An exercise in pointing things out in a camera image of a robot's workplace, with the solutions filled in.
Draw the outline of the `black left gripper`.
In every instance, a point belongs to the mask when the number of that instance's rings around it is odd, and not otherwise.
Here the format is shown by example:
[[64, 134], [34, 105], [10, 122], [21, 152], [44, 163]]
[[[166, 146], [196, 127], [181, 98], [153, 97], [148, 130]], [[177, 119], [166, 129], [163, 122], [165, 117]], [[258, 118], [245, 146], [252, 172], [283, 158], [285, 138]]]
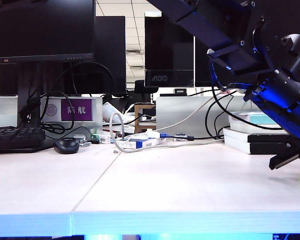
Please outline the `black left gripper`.
[[300, 160], [300, 139], [290, 136], [285, 150], [269, 160], [269, 168], [279, 169], [297, 159]]

